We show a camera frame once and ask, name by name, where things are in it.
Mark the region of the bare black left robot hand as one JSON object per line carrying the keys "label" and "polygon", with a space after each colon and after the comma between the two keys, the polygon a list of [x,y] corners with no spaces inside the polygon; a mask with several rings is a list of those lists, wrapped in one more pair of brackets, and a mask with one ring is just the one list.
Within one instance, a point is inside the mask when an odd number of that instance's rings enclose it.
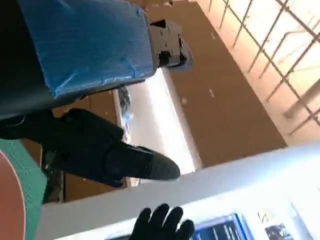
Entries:
{"label": "bare black left robot hand", "polygon": [[123,142],[123,129],[94,113],[53,109],[144,82],[157,69],[193,66],[183,29],[149,22],[125,0],[3,0],[0,3],[0,137],[29,139],[52,169],[120,188],[126,177],[181,176],[163,154]]}

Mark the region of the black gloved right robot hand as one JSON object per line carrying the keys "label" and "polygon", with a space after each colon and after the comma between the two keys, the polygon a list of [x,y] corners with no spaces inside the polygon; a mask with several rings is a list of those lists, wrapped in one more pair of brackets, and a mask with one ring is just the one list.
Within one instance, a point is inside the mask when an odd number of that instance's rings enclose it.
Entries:
{"label": "black gloved right robot hand", "polygon": [[130,240],[189,240],[195,233],[192,220],[181,222],[184,211],[176,206],[170,209],[163,203],[154,211],[143,209],[133,227]]}

